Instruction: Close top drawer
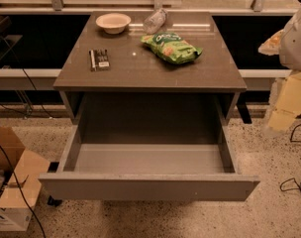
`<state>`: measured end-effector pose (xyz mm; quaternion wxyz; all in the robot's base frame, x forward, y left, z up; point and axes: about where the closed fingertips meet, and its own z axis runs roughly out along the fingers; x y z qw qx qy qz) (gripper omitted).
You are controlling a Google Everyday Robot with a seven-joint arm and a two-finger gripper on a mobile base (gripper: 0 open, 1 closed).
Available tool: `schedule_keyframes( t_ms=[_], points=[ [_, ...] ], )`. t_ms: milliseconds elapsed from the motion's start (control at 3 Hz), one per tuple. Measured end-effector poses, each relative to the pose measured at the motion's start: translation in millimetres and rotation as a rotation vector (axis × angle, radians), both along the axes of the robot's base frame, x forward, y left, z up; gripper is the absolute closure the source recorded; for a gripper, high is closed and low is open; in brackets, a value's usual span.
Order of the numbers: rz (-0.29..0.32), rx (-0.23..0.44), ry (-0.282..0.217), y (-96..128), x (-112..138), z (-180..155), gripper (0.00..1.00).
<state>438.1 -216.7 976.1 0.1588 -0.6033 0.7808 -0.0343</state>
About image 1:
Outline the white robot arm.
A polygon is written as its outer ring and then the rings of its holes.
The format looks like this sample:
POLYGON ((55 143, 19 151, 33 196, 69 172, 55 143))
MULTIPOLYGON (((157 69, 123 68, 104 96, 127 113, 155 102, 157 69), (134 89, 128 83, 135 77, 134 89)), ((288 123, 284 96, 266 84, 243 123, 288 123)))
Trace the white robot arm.
POLYGON ((272 131, 284 132, 301 114, 301 7, 258 51, 267 56, 279 55, 280 63, 291 70, 281 82, 267 122, 272 131))

